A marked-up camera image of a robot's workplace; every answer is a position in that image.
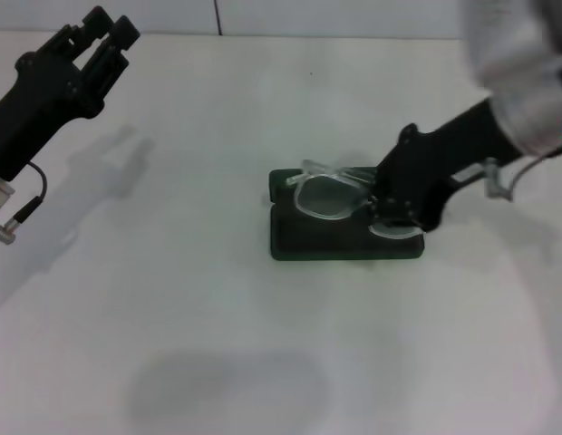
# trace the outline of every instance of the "dark green base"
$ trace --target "dark green base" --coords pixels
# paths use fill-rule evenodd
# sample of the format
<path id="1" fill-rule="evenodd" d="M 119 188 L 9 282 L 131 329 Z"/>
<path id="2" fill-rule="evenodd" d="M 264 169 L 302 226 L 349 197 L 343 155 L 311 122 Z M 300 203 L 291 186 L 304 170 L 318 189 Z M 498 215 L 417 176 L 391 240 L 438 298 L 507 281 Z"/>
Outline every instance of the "dark green base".
<path id="1" fill-rule="evenodd" d="M 390 240 L 371 233 L 359 217 L 330 222 L 301 213 L 285 181 L 299 169 L 269 174 L 271 256 L 278 261 L 409 260 L 422 256 L 424 237 Z"/>

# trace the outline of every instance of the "black cable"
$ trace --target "black cable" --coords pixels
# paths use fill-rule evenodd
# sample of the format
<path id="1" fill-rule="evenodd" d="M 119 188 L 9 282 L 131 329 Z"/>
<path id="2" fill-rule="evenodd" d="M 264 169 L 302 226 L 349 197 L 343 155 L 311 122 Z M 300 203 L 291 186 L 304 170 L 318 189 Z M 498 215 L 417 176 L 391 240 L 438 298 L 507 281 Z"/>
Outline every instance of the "black cable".
<path id="1" fill-rule="evenodd" d="M 35 169 L 42 178 L 42 193 L 39 197 L 33 198 L 21 210 L 15 213 L 13 220 L 19 224 L 23 224 L 27 218 L 29 218 L 37 210 L 37 208 L 42 205 L 45 195 L 47 195 L 47 177 L 45 176 L 45 172 L 43 172 L 39 166 L 31 161 L 27 164 Z"/>
<path id="2" fill-rule="evenodd" d="M 509 201 L 511 201 L 511 202 L 514 201 L 515 190 L 517 189 L 517 185 L 523 179 L 523 177 L 525 177 L 531 170 L 536 168 L 538 165 L 543 163 L 545 160 L 556 159 L 557 157 L 560 157 L 560 156 L 562 156 L 562 147 L 555 150 L 555 151 L 552 151 L 552 152 L 548 153 L 545 156 L 538 157 L 537 159 L 531 161 L 525 168 L 523 168 L 515 176 L 515 178 L 510 182 L 509 193 L 508 193 Z"/>
<path id="3" fill-rule="evenodd" d="M 39 195 L 39 198 L 43 201 L 45 199 L 45 195 L 47 195 L 47 177 L 45 176 L 45 172 L 43 172 L 42 169 L 32 161 L 28 162 L 27 164 L 35 169 L 39 176 L 42 178 L 42 193 Z"/>

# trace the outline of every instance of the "eyeglasses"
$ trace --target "eyeglasses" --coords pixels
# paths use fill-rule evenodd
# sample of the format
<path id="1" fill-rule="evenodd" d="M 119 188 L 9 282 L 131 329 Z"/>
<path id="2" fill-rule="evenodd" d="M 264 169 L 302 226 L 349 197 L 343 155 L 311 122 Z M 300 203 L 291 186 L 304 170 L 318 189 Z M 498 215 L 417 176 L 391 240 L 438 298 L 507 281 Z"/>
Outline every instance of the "eyeglasses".
<path id="1" fill-rule="evenodd" d="M 296 186 L 295 206 L 305 215 L 322 220 L 345 220 L 373 202 L 371 187 L 375 169 L 333 168 L 304 160 L 302 171 L 302 174 L 287 179 L 286 185 Z M 380 223 L 371 226 L 370 230 L 376 236 L 393 240 L 422 233 L 419 228 L 387 227 Z"/>

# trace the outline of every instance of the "white wall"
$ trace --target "white wall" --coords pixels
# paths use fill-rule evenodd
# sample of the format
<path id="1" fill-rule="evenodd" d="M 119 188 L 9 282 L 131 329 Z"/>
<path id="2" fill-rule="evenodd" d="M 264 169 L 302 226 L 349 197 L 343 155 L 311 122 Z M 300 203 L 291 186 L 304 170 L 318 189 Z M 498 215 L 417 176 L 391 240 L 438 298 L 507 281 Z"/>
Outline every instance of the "white wall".
<path id="1" fill-rule="evenodd" d="M 457 0 L 217 0 L 224 34 L 453 38 Z M 96 4 L 144 32 L 216 34 L 214 0 L 0 0 L 0 29 L 57 29 Z"/>
<path id="2" fill-rule="evenodd" d="M 219 0 L 224 34 L 456 38 L 457 0 Z"/>
<path id="3" fill-rule="evenodd" d="M 212 0 L 0 0 L 0 29 L 59 29 L 96 5 L 113 19 L 127 15 L 143 32 L 218 33 Z"/>

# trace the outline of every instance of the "white tabletop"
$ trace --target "white tabletop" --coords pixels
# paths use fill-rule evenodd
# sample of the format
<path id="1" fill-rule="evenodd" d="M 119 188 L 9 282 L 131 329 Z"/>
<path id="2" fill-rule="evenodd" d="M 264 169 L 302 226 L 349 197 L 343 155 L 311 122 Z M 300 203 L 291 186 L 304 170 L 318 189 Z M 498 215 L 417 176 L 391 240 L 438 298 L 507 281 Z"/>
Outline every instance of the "white tabletop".
<path id="1" fill-rule="evenodd" d="M 0 98 L 47 34 L 0 33 Z M 276 263 L 267 174 L 484 96 L 458 42 L 145 36 L 0 246 L 0 435 L 562 434 L 562 159 L 422 259 Z M 0 219 L 38 180 L 26 171 Z"/>

